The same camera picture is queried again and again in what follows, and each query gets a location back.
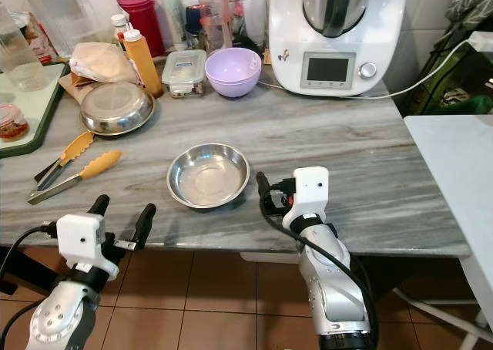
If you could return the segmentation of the steel tongs with yellow grips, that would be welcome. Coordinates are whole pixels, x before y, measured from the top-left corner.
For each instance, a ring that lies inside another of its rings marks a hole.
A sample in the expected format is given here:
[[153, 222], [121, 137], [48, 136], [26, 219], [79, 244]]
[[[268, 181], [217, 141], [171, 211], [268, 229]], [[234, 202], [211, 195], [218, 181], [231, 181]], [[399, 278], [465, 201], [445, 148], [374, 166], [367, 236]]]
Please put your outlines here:
[[110, 150], [108, 153], [96, 157], [96, 159], [89, 162], [87, 166], [83, 167], [80, 173], [72, 175], [66, 178], [66, 180], [60, 181], [54, 184], [57, 177], [62, 173], [62, 171], [67, 167], [67, 164], [72, 162], [72, 160], [77, 159], [84, 153], [85, 149], [94, 142], [94, 134], [91, 132], [84, 132], [76, 139], [74, 139], [64, 150], [60, 153], [59, 157], [53, 160], [49, 167], [42, 171], [36, 180], [36, 188], [34, 191], [29, 193], [28, 197], [25, 198], [29, 204], [39, 204], [43, 200], [49, 199], [50, 197], [59, 194], [60, 192], [74, 187], [77, 183], [88, 180], [95, 175], [103, 173], [103, 171], [108, 170], [113, 164], [119, 162], [121, 157], [120, 150]]

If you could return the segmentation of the stainless steel bowl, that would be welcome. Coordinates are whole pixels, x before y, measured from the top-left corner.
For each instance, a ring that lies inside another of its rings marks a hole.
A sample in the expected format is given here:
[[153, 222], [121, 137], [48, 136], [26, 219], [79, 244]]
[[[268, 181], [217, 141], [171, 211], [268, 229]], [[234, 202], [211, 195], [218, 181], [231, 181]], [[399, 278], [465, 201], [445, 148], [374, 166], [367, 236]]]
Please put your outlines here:
[[179, 204], [212, 209], [229, 204], [249, 184], [249, 160], [226, 143], [198, 143], [168, 166], [169, 194]]
[[86, 130], [100, 136], [117, 136], [147, 123], [156, 100], [137, 83], [109, 82], [96, 86], [80, 104], [80, 121]]

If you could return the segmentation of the white plastic storage box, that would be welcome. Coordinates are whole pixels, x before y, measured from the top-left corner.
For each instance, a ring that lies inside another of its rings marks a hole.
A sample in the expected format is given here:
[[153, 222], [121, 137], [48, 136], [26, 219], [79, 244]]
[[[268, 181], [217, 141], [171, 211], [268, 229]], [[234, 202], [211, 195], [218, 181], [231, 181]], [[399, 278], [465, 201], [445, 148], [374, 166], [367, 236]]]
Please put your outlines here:
[[244, 261], [271, 264], [298, 264], [298, 254], [261, 254], [260, 252], [240, 252]]

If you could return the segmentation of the white tray with green rim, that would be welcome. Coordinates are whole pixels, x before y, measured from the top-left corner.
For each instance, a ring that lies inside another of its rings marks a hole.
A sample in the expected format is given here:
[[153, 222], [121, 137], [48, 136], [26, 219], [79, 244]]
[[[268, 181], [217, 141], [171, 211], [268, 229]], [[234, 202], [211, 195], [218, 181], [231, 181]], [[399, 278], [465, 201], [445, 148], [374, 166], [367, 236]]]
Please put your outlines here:
[[0, 157], [27, 155], [45, 142], [46, 132], [49, 130], [53, 114], [59, 107], [59, 101], [64, 92], [62, 86], [59, 85], [59, 79], [68, 74], [69, 67], [64, 62], [53, 63], [45, 65], [43, 72], [49, 79], [49, 84], [43, 89], [32, 90], [31, 92], [18, 90], [7, 76], [1, 74], [1, 103], [17, 106], [22, 116], [28, 121], [29, 131], [25, 137], [13, 142], [2, 141]]

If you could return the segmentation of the small jar with pink lid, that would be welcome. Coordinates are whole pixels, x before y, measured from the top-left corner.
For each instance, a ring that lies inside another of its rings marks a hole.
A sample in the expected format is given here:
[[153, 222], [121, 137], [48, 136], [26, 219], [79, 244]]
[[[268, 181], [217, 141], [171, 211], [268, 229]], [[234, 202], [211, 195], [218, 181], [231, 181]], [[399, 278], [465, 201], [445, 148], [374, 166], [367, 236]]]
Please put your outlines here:
[[29, 132], [29, 122], [22, 111], [14, 104], [0, 106], [0, 140], [18, 141]]

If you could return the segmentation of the purple plastic bowl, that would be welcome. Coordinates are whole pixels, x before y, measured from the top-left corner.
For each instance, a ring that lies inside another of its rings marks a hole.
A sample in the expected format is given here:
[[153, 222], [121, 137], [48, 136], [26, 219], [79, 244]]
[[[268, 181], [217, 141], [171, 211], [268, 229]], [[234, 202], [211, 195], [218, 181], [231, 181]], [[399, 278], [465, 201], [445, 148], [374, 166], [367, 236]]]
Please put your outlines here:
[[204, 68], [216, 93], [237, 99], [251, 92], [260, 81], [262, 58], [250, 49], [218, 49], [206, 58]]

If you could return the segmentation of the clear lidded food container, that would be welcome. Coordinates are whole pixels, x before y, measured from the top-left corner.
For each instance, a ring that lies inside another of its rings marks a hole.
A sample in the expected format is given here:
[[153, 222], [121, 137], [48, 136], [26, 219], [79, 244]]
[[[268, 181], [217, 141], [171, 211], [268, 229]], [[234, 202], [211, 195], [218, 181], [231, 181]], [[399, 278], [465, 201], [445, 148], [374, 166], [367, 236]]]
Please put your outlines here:
[[200, 49], [176, 51], [166, 58], [161, 82], [173, 99], [205, 93], [206, 52]]

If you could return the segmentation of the white kitchen food processor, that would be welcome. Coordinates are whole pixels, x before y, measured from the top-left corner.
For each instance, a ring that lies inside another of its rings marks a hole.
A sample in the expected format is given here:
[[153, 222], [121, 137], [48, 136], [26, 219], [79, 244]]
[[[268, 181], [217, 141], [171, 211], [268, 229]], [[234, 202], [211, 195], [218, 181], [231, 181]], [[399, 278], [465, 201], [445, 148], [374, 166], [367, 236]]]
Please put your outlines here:
[[282, 88], [356, 96], [383, 79], [406, 0], [268, 0], [268, 48]]

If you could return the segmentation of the clear bottle with orange cap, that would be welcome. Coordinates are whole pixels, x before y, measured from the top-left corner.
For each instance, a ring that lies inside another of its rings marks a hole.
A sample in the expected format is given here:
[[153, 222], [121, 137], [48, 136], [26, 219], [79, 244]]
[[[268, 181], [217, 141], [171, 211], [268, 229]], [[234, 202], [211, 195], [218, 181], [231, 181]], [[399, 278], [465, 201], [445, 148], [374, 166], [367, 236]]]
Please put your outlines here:
[[0, 5], [0, 68], [21, 92], [35, 92], [46, 85], [42, 65], [15, 20]]

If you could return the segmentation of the white folding table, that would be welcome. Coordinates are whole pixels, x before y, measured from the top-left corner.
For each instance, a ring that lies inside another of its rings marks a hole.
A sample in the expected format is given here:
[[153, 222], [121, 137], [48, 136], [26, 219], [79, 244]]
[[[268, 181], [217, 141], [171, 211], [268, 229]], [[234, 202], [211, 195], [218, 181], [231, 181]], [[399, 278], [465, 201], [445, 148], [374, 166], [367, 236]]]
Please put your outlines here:
[[439, 310], [440, 300], [418, 300], [395, 290], [417, 310], [464, 330], [458, 350], [493, 343], [493, 114], [409, 115], [404, 123], [439, 184], [471, 254], [459, 261], [480, 311], [473, 322]]

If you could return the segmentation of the small white-capped bottle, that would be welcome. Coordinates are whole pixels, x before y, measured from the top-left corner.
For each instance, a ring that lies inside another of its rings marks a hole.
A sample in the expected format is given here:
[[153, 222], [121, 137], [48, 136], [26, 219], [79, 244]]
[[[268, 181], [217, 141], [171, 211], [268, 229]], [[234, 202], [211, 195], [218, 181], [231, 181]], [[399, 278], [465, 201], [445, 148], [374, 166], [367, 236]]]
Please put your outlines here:
[[110, 16], [110, 23], [113, 27], [114, 40], [117, 44], [121, 44], [124, 40], [123, 34], [128, 30], [128, 15], [114, 14]]

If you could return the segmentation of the pink drinking bottle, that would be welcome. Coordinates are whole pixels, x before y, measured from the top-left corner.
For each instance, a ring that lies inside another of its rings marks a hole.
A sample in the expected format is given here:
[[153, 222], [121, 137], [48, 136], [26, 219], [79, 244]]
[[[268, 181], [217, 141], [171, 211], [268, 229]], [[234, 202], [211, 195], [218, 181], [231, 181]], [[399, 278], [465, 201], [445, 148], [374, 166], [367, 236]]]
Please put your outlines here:
[[208, 54], [233, 46], [229, 0], [200, 0], [200, 23]]

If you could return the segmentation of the red plastic canister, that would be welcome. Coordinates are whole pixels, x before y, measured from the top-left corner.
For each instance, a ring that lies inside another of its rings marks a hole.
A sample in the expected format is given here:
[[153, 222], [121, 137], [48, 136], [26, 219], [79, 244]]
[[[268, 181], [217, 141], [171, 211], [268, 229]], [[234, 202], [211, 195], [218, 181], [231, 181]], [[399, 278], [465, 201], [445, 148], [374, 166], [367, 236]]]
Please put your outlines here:
[[152, 57], [166, 54], [157, 12], [156, 0], [116, 0], [117, 5], [128, 15], [134, 29], [140, 30], [146, 40]]

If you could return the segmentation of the dark green bag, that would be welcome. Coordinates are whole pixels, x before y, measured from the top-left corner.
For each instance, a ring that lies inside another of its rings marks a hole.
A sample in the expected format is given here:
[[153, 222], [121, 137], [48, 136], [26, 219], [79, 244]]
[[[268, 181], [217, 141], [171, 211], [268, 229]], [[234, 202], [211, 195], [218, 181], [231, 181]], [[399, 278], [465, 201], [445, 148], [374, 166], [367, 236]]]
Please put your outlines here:
[[493, 114], [493, 52], [468, 44], [476, 32], [493, 32], [493, 0], [450, 0], [441, 9], [446, 33], [430, 51], [420, 78], [434, 74], [398, 100], [404, 116]]

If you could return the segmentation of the dark wooden table frame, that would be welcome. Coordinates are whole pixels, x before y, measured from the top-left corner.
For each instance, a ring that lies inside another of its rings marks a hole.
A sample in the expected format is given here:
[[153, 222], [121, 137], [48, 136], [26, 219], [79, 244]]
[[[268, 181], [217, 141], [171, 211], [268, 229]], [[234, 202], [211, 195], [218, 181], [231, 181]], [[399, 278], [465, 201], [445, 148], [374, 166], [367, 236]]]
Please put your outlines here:
[[52, 293], [54, 284], [66, 270], [65, 262], [56, 248], [26, 247], [15, 249], [7, 259], [5, 272], [0, 278], [0, 293], [7, 296]]

